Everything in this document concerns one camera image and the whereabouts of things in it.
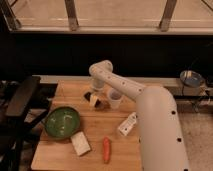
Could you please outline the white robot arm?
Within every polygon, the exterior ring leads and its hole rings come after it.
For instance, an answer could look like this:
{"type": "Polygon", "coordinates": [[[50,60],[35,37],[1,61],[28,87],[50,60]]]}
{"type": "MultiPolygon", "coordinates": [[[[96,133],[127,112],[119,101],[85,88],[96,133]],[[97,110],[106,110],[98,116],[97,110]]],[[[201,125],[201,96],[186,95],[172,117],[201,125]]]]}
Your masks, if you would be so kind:
{"type": "Polygon", "coordinates": [[[108,84],[136,103],[142,171],[190,171],[173,95],[161,85],[146,85],[113,73],[109,60],[89,67],[92,88],[108,84]]]}

